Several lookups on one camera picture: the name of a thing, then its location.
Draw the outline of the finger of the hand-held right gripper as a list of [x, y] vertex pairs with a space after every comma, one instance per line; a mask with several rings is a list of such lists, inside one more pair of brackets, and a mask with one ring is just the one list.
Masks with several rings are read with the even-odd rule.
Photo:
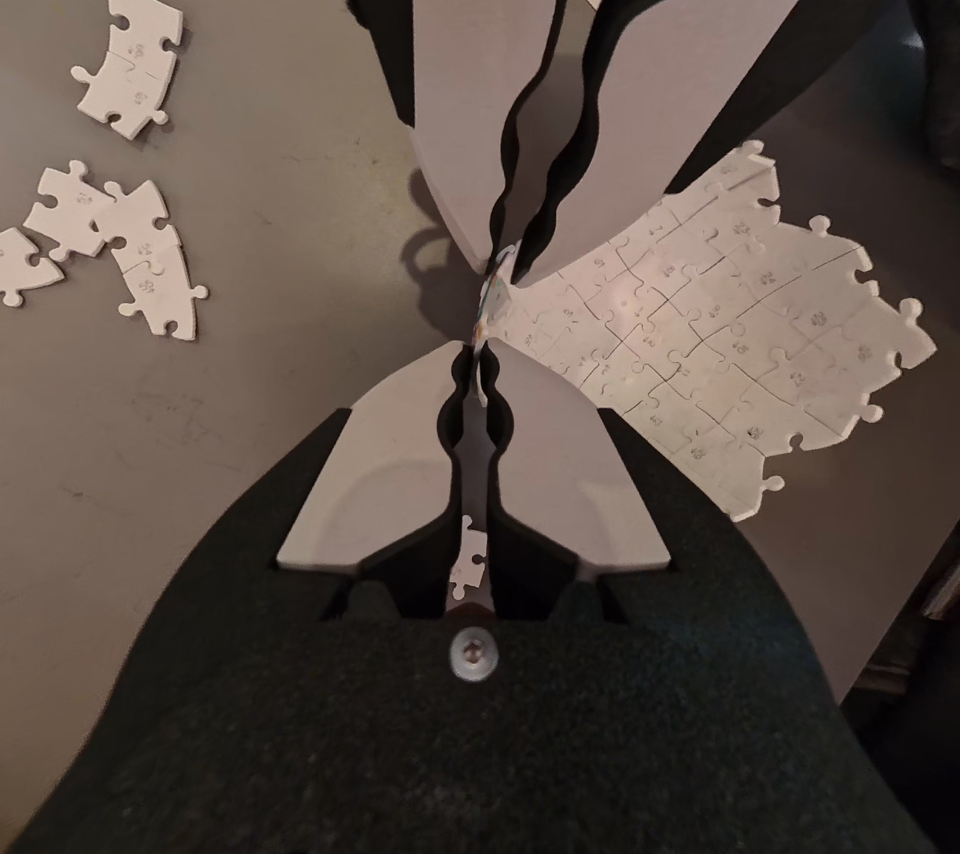
[[511, 281], [532, 286], [659, 202], [799, 0], [601, 0], [582, 108]]
[[519, 115], [554, 57], [567, 0], [413, 0], [414, 153], [475, 272], [496, 253]]

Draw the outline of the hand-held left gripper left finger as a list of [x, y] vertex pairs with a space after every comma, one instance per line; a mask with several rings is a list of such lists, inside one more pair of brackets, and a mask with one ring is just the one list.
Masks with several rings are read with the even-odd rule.
[[278, 555], [280, 568], [386, 585], [401, 616], [440, 618], [461, 548], [456, 445], [474, 366], [451, 341], [350, 408]]

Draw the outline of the puzzle pieces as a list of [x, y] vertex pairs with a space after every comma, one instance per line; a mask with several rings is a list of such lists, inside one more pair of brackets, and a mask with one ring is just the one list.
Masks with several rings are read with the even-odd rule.
[[[148, 125], [163, 126], [163, 109], [182, 42], [183, 12], [161, 0], [107, 0], [115, 19], [96, 72], [75, 65], [70, 73], [86, 87], [78, 111], [127, 141]], [[62, 264], [74, 255], [94, 259], [108, 250], [129, 294], [121, 316], [146, 320], [155, 336], [183, 342], [197, 337], [196, 303], [209, 290], [189, 276], [182, 240], [169, 220], [162, 192], [151, 180], [131, 191], [107, 181], [96, 188], [88, 166], [69, 161], [46, 167], [35, 202], [20, 227], [1, 233], [1, 291], [6, 307], [24, 294], [65, 280]]]

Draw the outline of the single white puzzle piece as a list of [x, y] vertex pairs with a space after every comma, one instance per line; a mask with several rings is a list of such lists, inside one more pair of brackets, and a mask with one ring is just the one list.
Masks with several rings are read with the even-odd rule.
[[471, 599], [484, 583], [488, 536], [473, 524], [470, 515], [462, 515], [460, 548], [448, 575], [449, 606]]
[[495, 257], [483, 284], [476, 320], [472, 332], [472, 350], [478, 353], [489, 338], [489, 329], [493, 322], [510, 303], [510, 279], [517, 258], [518, 246], [510, 244]]

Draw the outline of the partly built white puzzle ball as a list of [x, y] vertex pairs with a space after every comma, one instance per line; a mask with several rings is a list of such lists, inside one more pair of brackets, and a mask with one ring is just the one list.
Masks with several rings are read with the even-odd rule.
[[765, 461], [846, 440], [872, 396], [937, 350], [860, 243], [781, 219], [775, 161], [746, 140], [543, 280], [510, 281], [490, 337], [614, 410], [735, 522], [784, 481]]

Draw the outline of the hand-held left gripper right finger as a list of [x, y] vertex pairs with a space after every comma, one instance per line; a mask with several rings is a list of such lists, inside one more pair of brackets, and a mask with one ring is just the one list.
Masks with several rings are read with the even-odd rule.
[[487, 568], [500, 618], [547, 618], [576, 581], [665, 570], [666, 543], [601, 410], [502, 340], [480, 352]]

